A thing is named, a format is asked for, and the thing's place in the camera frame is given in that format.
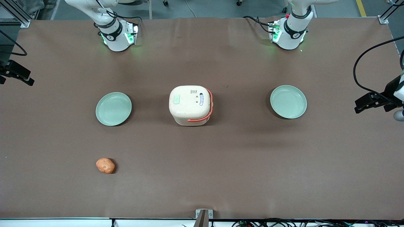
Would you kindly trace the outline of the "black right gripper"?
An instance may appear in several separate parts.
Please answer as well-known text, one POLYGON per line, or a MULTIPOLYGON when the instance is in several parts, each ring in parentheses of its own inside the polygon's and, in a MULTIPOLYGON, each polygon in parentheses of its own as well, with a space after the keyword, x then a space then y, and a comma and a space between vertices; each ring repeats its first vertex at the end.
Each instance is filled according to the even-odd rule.
POLYGON ((2 76, 9 78, 19 79, 29 86, 33 86, 35 80, 30 78, 30 70, 17 63, 14 60, 8 60, 7 62, 1 61, 0 63, 0 84, 4 84, 6 79, 2 76))

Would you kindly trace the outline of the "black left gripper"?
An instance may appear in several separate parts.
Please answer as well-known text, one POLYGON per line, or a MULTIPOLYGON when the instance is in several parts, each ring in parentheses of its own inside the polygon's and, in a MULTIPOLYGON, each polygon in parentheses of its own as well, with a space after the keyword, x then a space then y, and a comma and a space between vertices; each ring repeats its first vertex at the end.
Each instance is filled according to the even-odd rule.
POLYGON ((403 73, 386 84, 384 89, 385 96, 390 99, 388 103, 384 98, 376 93, 369 92, 355 101, 355 113, 359 114, 364 110, 384 106, 385 112, 403 107, 403 73))

